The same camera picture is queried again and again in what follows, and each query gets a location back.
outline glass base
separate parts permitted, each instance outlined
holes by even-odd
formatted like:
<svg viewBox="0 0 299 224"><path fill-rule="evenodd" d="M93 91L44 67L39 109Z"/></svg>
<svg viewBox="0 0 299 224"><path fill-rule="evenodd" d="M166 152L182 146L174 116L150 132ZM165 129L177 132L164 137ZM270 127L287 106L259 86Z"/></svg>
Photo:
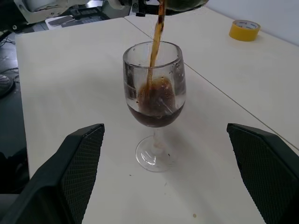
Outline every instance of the glass base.
<svg viewBox="0 0 299 224"><path fill-rule="evenodd" d="M136 148L136 159L146 170L164 172L174 165L176 156L165 144L154 145L153 136L149 136L139 142Z"/></svg>

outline white table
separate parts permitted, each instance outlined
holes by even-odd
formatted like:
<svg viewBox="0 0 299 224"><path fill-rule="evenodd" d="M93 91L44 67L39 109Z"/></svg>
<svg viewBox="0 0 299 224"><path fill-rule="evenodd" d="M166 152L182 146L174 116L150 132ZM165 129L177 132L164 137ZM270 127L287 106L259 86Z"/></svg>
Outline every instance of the white table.
<svg viewBox="0 0 299 224"><path fill-rule="evenodd" d="M153 36L157 16L126 19ZM261 31L253 42L237 41L228 36L232 22L203 7L166 17L162 39L180 46L185 64L299 149L299 47Z"/></svg>
<svg viewBox="0 0 299 224"><path fill-rule="evenodd" d="M270 129L188 66L185 108L165 128L180 150L176 166L152 173L136 161L138 142L152 132L126 106L122 55L148 40L123 18L17 38L30 174L68 134L104 123L83 223L264 224L243 185L226 126Z"/></svg>

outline textured rubber pad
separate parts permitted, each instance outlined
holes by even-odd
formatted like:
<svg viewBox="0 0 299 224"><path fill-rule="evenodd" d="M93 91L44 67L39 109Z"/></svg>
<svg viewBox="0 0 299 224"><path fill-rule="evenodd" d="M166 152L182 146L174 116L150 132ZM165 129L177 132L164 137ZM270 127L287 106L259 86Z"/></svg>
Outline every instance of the textured rubber pad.
<svg viewBox="0 0 299 224"><path fill-rule="evenodd" d="M299 223L299 158L276 135L229 124L243 182L267 224Z"/></svg>

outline yellow tape roll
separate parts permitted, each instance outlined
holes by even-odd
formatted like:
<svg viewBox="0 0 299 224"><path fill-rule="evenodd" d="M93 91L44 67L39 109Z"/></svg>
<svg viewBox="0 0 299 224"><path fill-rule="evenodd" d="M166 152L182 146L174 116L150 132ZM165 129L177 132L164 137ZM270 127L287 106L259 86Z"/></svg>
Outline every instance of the yellow tape roll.
<svg viewBox="0 0 299 224"><path fill-rule="evenodd" d="M229 36L239 41L254 41L261 26L248 20L235 20Z"/></svg>

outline glass stem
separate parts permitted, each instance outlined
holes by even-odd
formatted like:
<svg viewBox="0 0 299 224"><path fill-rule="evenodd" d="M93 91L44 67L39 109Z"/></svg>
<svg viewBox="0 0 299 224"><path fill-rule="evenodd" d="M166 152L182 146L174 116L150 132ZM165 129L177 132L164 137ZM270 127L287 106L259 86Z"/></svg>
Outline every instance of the glass stem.
<svg viewBox="0 0 299 224"><path fill-rule="evenodd" d="M154 129L154 143L151 152L160 155L164 151L163 132L160 128Z"/></svg>

